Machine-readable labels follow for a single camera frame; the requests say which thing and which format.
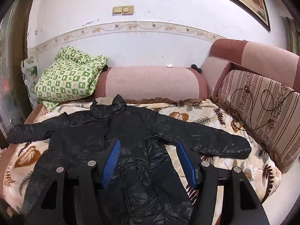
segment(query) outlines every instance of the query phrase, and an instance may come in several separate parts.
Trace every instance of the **black cable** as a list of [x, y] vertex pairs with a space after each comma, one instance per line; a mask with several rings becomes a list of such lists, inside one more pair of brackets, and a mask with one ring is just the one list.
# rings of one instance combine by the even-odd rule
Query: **black cable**
[[[266, 124], [260, 126], [259, 128], [255, 128], [255, 129], [252, 128], [252, 123], [251, 123], [251, 122], [252, 122], [252, 113], [253, 113], [253, 108], [254, 108], [254, 104], [253, 104], [253, 96], [252, 96], [251, 92], [250, 92], [249, 90], [247, 90], [247, 89], [244, 89], [244, 88], [236, 89], [236, 90], [232, 93], [231, 98], [230, 98], [230, 102], [229, 102], [230, 108], [232, 108], [232, 107], [231, 107], [231, 105], [232, 105], [232, 104], [231, 104], [231, 99], [233, 98], [233, 95], [234, 95], [237, 91], [240, 91], [240, 90], [244, 90], [244, 91], [248, 92], [248, 93], [250, 94], [250, 96], [251, 96], [251, 106], [252, 106], [252, 107], [251, 107], [251, 112], [250, 112], [250, 129], [246, 129], [246, 130], [241, 129], [241, 128], [237, 127], [237, 126], [234, 124], [234, 122], [233, 122], [233, 125], [234, 125], [237, 129], [239, 129], [239, 130], [241, 130], [241, 131], [255, 131], [255, 130], [261, 129], [261, 128], [263, 128], [264, 126], [266, 126], [267, 124], [269, 124], [270, 122], [269, 122], [269, 120], [268, 120]], [[264, 92], [268, 92], [268, 93], [271, 95], [271, 97], [272, 97], [272, 107], [273, 107], [273, 108], [272, 108], [271, 110], [266, 109], [266, 108], [264, 107], [264, 105], [263, 105], [263, 94], [264, 94]], [[287, 98], [291, 93], [294, 93], [294, 92], [297, 92], [297, 91], [291, 91], [291, 92], [289, 92], [289, 93], [285, 96], [285, 98], [284, 98], [284, 99], [283, 99], [276, 107], [274, 107], [274, 98], [273, 98], [272, 92], [271, 92], [270, 90], [268, 90], [268, 89], [265, 89], [265, 90], [262, 92], [262, 95], [261, 95], [261, 97], [260, 97], [260, 104], [262, 105], [262, 108], [263, 108], [265, 111], [271, 112], [271, 116], [272, 116], [274, 110], [276, 110], [278, 107], [280, 107], [280, 105], [283, 104], [283, 102], [286, 100], [286, 98]]]

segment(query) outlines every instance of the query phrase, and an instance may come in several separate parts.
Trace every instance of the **striped cushion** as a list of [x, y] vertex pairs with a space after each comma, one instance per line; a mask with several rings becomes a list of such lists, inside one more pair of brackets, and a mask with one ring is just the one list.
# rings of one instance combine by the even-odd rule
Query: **striped cushion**
[[[253, 96], [253, 111], [251, 116], [251, 96]], [[271, 94], [263, 92], [270, 90], [274, 99], [272, 104]], [[230, 71], [221, 84], [218, 97], [231, 103], [231, 108], [237, 110], [246, 126], [257, 142], [259, 142], [277, 167], [286, 173], [300, 155], [300, 94], [293, 89], [269, 78], [246, 71]]]

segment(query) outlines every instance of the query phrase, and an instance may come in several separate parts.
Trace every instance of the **green patterned pillow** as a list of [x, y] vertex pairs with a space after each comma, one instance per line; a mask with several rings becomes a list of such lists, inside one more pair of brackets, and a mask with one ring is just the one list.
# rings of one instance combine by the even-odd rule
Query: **green patterned pillow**
[[92, 58], [71, 46], [61, 48], [35, 86], [38, 101], [51, 111], [59, 102], [90, 96], [107, 60], [105, 56]]

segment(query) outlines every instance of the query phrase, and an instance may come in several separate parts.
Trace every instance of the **blue gripper pad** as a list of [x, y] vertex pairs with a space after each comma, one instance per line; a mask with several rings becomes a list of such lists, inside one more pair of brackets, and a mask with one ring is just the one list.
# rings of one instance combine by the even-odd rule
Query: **blue gripper pad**
[[196, 170], [194, 169], [191, 160], [189, 159], [183, 145], [179, 140], [177, 141], [176, 152], [188, 184], [196, 189], [198, 186], [198, 182], [196, 180]]
[[111, 177], [114, 173], [115, 167], [117, 165], [119, 156], [121, 152], [120, 141], [117, 140], [105, 162], [105, 165], [102, 170], [102, 180], [101, 184], [103, 188], [106, 188], [110, 183]]

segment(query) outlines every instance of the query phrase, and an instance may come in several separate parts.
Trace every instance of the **decorative wallpaper border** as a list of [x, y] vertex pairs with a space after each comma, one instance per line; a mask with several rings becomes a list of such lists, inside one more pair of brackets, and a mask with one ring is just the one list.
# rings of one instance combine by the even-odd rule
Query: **decorative wallpaper border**
[[214, 42], [218, 39], [224, 38], [220, 35], [189, 27], [185, 25], [178, 25], [165, 22], [142, 22], [142, 21], [129, 21], [129, 22], [112, 22], [100, 25], [93, 25], [74, 31], [67, 32], [52, 38], [44, 43], [39, 44], [34, 48], [28, 48], [28, 56], [43, 53], [53, 47], [60, 46], [81, 38], [111, 34], [111, 33], [128, 33], [128, 32], [160, 32], [169, 34], [185, 35], [202, 40]]

